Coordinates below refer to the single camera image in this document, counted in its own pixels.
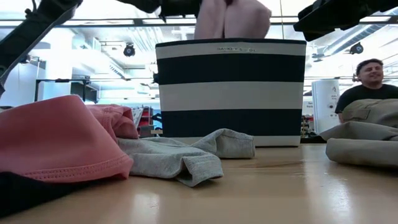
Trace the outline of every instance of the man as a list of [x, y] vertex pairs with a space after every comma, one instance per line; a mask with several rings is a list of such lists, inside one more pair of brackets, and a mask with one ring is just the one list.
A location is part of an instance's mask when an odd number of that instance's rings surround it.
[[343, 123], [342, 112], [352, 102], [363, 99], [398, 99], [398, 87], [383, 84], [383, 62], [370, 59], [359, 63], [356, 76], [362, 85], [345, 91], [337, 102], [336, 114]]

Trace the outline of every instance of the gray fabric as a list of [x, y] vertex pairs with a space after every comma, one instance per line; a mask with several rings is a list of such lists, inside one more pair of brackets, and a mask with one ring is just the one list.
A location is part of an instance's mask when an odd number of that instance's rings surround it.
[[131, 175], [176, 178], [193, 187], [207, 179], [223, 176], [224, 158], [252, 158], [252, 136], [228, 129], [217, 130], [187, 145], [169, 138], [118, 139], [119, 147], [134, 159]]
[[222, 159], [251, 159], [256, 155], [253, 136], [229, 129], [219, 129], [208, 134], [192, 145], [169, 138], [145, 138], [148, 141], [171, 144], [173, 146], [191, 146], [210, 152]]
[[398, 129], [348, 122], [321, 133], [332, 161], [378, 167], [398, 167]]
[[398, 99], [354, 101], [344, 109], [343, 120], [398, 128]]

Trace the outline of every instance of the spotlight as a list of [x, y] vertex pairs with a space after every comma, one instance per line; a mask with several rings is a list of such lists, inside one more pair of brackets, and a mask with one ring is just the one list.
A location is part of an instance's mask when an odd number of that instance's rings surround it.
[[158, 73], [154, 73], [153, 77], [154, 77], [154, 81], [152, 82], [152, 84], [154, 84], [154, 83], [159, 84], [159, 74]]
[[127, 57], [134, 56], [136, 54], [136, 50], [134, 49], [134, 44], [127, 44], [126, 48], [123, 51], [123, 54]]
[[363, 52], [363, 46], [361, 45], [361, 43], [357, 43], [355, 45], [353, 45], [350, 49], [349, 49], [349, 53], [350, 54], [360, 54]]
[[19, 63], [27, 64], [27, 63], [30, 63], [31, 60], [32, 60], [32, 57], [30, 55], [26, 55], [25, 57], [23, 57], [21, 59], [21, 61], [19, 61]]

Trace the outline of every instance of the sleeve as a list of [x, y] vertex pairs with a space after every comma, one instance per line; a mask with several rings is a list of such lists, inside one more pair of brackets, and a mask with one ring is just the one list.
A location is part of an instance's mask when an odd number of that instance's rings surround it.
[[344, 108], [346, 108], [350, 103], [352, 103], [353, 100], [349, 96], [348, 92], [343, 93], [340, 98], [338, 99], [337, 106], [335, 113], [342, 113]]

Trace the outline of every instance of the black t-shirt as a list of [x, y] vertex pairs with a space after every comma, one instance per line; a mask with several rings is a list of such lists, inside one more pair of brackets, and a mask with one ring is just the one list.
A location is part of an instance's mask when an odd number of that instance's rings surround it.
[[378, 90], [369, 89], [363, 85], [352, 87], [340, 96], [335, 112], [341, 113], [350, 103], [363, 99], [398, 99], [398, 87], [386, 84]]

